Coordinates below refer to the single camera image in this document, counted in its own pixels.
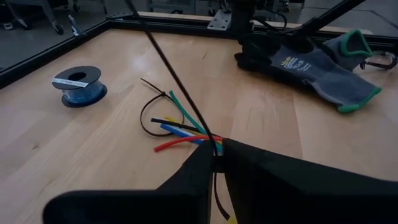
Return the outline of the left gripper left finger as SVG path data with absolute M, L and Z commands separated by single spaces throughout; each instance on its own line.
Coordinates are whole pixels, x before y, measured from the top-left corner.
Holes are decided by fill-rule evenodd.
M 213 147 L 201 143 L 154 190 L 76 190 L 51 199 L 43 224 L 209 224 Z

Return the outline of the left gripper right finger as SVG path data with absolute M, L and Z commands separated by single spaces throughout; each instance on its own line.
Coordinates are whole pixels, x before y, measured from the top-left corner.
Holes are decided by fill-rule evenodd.
M 398 182 L 223 140 L 238 224 L 398 224 Z

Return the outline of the black zip tie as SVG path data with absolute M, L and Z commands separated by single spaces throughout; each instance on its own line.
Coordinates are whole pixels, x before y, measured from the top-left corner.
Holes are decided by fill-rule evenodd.
M 154 90 L 156 90 L 156 91 L 159 93 L 157 96 L 153 97 L 151 100 L 149 100 L 149 101 L 142 107 L 141 112 L 140 112 L 140 117 L 139 117 L 139 121 L 140 121 L 140 124 L 141 124 L 141 128 L 144 130 L 145 133 L 149 134 L 149 135 L 152 136 L 152 137 L 167 137 L 167 136 L 171 136 L 172 133 L 157 134 L 157 133 L 153 133 L 153 132 L 149 131 L 149 130 L 144 126 L 142 117 L 143 117 L 143 114 L 144 114 L 146 108 L 147 108 L 151 103 L 153 103 L 154 101 L 156 101 L 156 100 L 158 100 L 158 99 L 160 99 L 160 98 L 167 98 L 167 99 L 168 99 L 169 101 L 171 101 L 175 106 L 177 106 L 177 104 L 173 101 L 173 99 L 172 99 L 168 94 L 166 94 L 165 91 L 161 90 L 160 88 L 156 87 L 154 84 L 150 83 L 149 81 L 147 81 L 147 80 L 145 80 L 145 79 L 143 79 L 143 78 L 141 78 L 141 80 L 142 80 L 144 83 L 148 84 L 150 87 L 152 87 Z
M 188 118 L 188 120 L 202 133 L 202 134 L 206 134 L 209 137 L 210 142 L 212 143 L 213 147 L 214 147 L 214 153 L 215 156 L 218 157 L 218 149 L 221 149 L 221 146 L 218 145 L 218 143 L 216 142 L 213 134 L 211 133 L 208 125 L 206 124 L 205 120 L 203 119 L 203 116 L 200 114 L 200 111 L 198 110 L 197 106 L 195 105 L 195 103 L 193 102 L 193 100 L 191 99 L 188 91 L 186 90 L 186 88 L 184 87 L 183 83 L 181 82 L 181 80 L 179 79 L 178 75 L 175 73 L 175 70 L 173 69 L 173 67 L 171 66 L 171 64 L 169 63 L 167 57 L 165 56 L 165 54 L 163 53 L 162 49 L 159 47 L 158 43 L 156 42 L 156 40 L 154 39 L 153 35 L 151 34 L 148 26 L 146 25 L 145 20 L 139 15 L 136 7 L 134 6 L 134 4 L 132 3 L 131 0 L 124 0 L 124 2 L 126 3 L 126 5 L 128 6 L 128 8 L 132 11 L 132 13 L 134 14 L 134 16 L 137 18 L 137 20 L 141 23 L 143 31 L 146 33 L 147 37 L 149 38 L 151 44 L 154 46 L 154 48 L 156 49 L 157 53 L 159 54 L 160 58 L 162 59 L 163 63 L 165 64 L 165 66 L 167 67 L 168 71 L 170 72 L 171 76 L 173 77 L 173 79 L 175 80 L 176 84 L 178 85 L 178 87 L 180 88 L 180 90 L 182 91 L 183 95 L 185 96 L 185 98 L 187 99 L 187 101 L 189 102 L 190 106 L 192 107 L 192 109 L 194 110 L 195 114 L 197 115 L 198 119 L 200 120 L 202 126 L 200 126 L 195 120 L 192 119 L 192 117 L 187 116 L 187 113 L 185 110 L 182 110 L 183 114 Z

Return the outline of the printed grey work glove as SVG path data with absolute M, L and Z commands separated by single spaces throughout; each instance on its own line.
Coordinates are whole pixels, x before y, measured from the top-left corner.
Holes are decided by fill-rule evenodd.
M 362 108 L 381 88 L 339 66 L 331 49 L 308 37 L 248 35 L 234 55 L 240 69 L 315 92 L 340 113 Z

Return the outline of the small black round disc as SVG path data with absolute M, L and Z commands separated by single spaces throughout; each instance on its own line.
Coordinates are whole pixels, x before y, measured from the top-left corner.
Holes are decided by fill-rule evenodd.
M 82 108 L 97 103 L 108 92 L 100 82 L 101 70 L 87 65 L 72 67 L 52 78 L 52 85 L 62 91 L 62 103 L 69 108 Z

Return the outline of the black safety glasses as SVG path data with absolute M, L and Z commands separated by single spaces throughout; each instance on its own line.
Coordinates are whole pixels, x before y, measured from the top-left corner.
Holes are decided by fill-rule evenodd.
M 391 58 L 391 63 L 390 64 L 381 64 L 381 63 L 375 63 L 375 62 L 368 62 L 368 61 L 363 61 L 362 63 L 359 64 L 360 68 L 364 70 L 366 68 L 366 65 L 370 65 L 373 67 L 381 68 L 383 70 L 391 70 L 393 69 L 397 64 L 398 64 L 398 58 L 395 54 L 391 52 L 386 52 L 382 50 L 377 50 L 373 52 L 374 56 L 388 56 Z

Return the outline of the grey office chair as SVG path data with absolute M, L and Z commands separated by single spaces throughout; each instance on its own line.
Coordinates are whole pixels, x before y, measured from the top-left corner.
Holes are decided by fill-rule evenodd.
M 14 23 L 17 26 L 25 30 L 29 30 L 31 28 L 30 24 L 23 19 L 16 9 L 14 9 L 13 5 L 38 6 L 42 8 L 45 16 L 58 35 L 63 35 L 64 30 L 57 22 L 53 14 L 53 8 L 63 6 L 65 9 L 68 9 L 70 1 L 73 2 L 73 8 L 79 11 L 78 0 L 4 0 L 6 6 L 14 17 Z

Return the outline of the silver mounting plate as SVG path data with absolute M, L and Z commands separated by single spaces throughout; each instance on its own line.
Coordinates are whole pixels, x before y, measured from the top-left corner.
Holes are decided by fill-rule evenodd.
M 226 9 L 219 9 L 207 26 L 209 30 L 228 30 L 231 22 L 231 11 Z

